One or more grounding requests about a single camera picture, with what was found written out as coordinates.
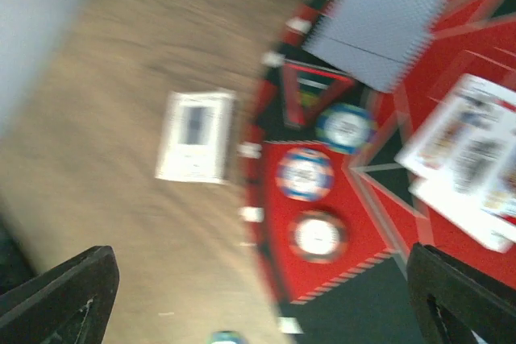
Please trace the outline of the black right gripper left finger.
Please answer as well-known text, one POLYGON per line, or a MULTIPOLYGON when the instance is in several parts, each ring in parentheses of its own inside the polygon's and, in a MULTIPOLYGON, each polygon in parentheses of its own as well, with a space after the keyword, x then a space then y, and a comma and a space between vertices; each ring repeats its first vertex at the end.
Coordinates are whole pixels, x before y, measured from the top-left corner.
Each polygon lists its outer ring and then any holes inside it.
POLYGON ((101 343, 119 288, 110 246, 94 246, 1 295, 2 343, 101 343))

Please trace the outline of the green chip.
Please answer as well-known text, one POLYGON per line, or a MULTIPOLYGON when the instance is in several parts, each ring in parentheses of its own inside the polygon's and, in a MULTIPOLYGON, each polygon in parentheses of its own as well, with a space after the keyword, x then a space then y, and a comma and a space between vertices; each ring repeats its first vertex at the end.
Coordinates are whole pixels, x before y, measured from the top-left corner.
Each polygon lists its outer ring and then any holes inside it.
POLYGON ((318 140, 332 151, 354 155, 371 143, 377 124, 366 109, 345 103, 335 103, 317 118, 318 140))

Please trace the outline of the brown chip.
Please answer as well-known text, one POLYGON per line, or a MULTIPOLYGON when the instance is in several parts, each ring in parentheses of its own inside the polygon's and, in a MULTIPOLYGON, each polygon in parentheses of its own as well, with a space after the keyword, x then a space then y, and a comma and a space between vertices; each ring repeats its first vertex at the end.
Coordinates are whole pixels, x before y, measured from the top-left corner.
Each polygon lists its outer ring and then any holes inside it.
POLYGON ((291 251, 309 263, 333 263, 349 244, 345 223, 325 210, 302 211, 289 224, 288 231, 291 251))

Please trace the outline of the triangular all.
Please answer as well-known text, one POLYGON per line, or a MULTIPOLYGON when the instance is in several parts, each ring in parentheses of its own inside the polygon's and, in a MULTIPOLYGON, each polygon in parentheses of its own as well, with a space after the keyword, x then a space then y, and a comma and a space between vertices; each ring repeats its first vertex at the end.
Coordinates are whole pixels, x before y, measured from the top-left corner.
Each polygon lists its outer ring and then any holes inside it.
POLYGON ((340 70, 287 59, 281 68, 285 125, 301 130, 355 85, 340 70))

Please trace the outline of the green poker chip stack table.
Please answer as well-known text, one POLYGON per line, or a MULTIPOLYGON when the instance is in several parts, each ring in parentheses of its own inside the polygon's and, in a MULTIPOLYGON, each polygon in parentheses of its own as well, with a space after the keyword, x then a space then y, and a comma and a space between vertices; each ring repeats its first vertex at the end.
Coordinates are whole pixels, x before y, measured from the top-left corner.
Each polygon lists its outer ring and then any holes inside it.
POLYGON ((247 344, 245 337, 232 330, 220 330, 210 335, 209 344, 247 344))

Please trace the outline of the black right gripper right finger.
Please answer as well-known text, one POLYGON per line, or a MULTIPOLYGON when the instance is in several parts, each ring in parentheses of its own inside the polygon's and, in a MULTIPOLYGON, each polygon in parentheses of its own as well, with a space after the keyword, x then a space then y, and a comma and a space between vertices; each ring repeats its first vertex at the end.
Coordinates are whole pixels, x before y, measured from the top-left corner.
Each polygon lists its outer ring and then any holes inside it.
POLYGON ((515 342, 513 288, 419 242, 406 272, 410 303, 426 342, 515 342))

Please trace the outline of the blue card seat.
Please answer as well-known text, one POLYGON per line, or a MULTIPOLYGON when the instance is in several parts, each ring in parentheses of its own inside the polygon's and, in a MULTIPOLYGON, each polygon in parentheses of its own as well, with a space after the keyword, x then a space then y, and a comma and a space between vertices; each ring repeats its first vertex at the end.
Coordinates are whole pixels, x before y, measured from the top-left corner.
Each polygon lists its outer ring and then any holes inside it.
POLYGON ((391 93, 432 40, 446 0, 334 0, 303 48, 382 93, 391 93))

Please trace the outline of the blue white chip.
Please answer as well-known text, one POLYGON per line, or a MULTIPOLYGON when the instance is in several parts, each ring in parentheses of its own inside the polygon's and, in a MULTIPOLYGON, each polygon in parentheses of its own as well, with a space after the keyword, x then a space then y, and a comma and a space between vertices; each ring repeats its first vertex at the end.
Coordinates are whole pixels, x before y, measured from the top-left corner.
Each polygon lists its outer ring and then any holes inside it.
POLYGON ((281 157, 275 180, 286 197, 313 202, 331 191, 335 174, 328 155, 308 147, 295 147, 281 157))

